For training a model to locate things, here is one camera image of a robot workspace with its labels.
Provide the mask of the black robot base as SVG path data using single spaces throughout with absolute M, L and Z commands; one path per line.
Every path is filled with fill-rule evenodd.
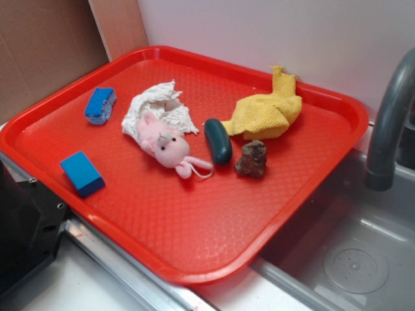
M 67 203 L 37 179 L 16 181 L 1 164 L 1 298 L 56 258 Z

